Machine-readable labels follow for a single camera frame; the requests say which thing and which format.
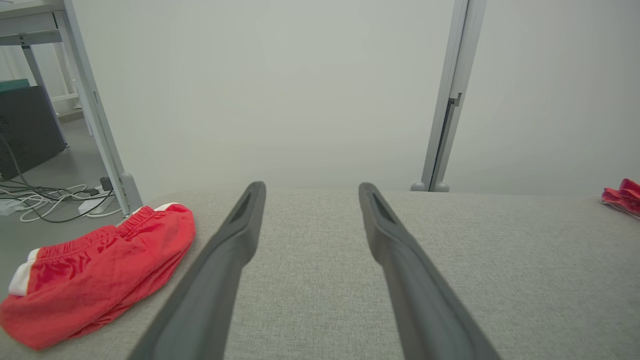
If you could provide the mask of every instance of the gray floor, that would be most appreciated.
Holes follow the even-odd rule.
[[[55,158],[24,173],[26,180],[34,186],[68,188],[86,184],[89,188],[100,185],[100,178],[107,176],[98,147],[88,135],[84,119],[62,124],[69,148]],[[81,202],[69,202],[56,207],[47,218],[63,220],[78,215]],[[114,200],[108,211],[118,208]],[[63,243],[78,238],[99,227],[117,224],[122,214],[104,218],[79,218],[64,224],[51,224],[38,220],[20,222],[23,212],[15,212],[7,217],[0,216],[0,298],[8,291],[9,282],[15,269],[25,262],[29,251],[39,247]]]

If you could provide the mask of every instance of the metal door frame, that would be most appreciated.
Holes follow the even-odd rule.
[[[449,191],[442,181],[471,77],[486,2],[455,2],[422,177],[411,186],[411,191]]]

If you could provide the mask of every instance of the red shorts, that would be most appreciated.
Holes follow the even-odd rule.
[[[37,350],[96,331],[161,288],[194,237],[191,210],[172,203],[31,251],[0,304],[0,325]]]

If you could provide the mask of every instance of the gray upholstered bench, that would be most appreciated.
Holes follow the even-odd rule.
[[[123,359],[243,189],[157,199],[193,210],[171,281],[105,328],[43,352],[0,331],[2,359]],[[597,199],[383,192],[503,359],[640,359],[640,221]],[[402,359],[356,188],[267,190],[225,359]]]

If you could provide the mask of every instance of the white wall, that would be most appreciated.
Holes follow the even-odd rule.
[[[409,189],[454,0],[74,1],[143,200],[212,186]]]
[[[638,19],[638,0],[489,0],[451,191],[599,196],[640,181]]]

